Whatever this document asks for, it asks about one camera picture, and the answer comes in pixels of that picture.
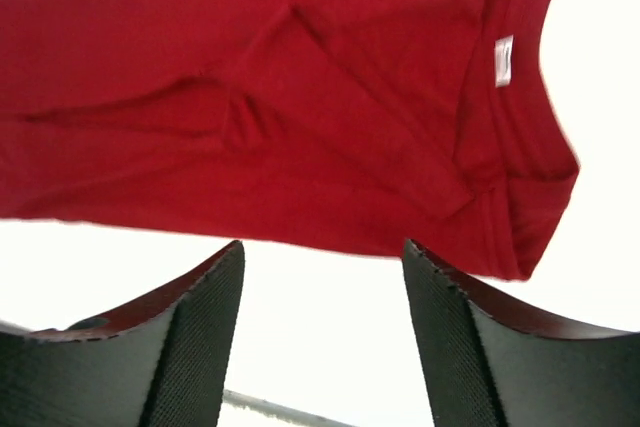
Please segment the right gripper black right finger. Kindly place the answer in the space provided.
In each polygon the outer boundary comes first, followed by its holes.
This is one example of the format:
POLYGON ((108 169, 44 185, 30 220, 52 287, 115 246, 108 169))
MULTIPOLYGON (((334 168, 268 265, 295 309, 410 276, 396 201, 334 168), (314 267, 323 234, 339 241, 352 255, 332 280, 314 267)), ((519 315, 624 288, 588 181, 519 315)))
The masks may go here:
POLYGON ((638 426, 638 333, 535 307, 412 240, 402 267, 435 425, 638 426))

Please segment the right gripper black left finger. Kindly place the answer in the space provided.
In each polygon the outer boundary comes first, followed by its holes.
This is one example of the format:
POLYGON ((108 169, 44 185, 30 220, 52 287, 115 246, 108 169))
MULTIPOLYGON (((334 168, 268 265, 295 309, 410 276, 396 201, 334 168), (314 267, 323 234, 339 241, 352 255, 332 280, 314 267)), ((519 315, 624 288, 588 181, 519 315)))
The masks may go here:
POLYGON ((217 425, 244 272, 233 241, 65 330, 2 327, 2 425, 217 425))

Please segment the red t-shirt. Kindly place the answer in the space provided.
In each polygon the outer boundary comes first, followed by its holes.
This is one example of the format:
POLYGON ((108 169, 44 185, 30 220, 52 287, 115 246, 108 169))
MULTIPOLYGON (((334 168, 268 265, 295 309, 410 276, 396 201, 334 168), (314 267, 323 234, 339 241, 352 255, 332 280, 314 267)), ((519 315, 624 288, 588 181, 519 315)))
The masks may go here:
POLYGON ((1 215, 531 277, 579 165, 551 0, 1 0, 1 215))

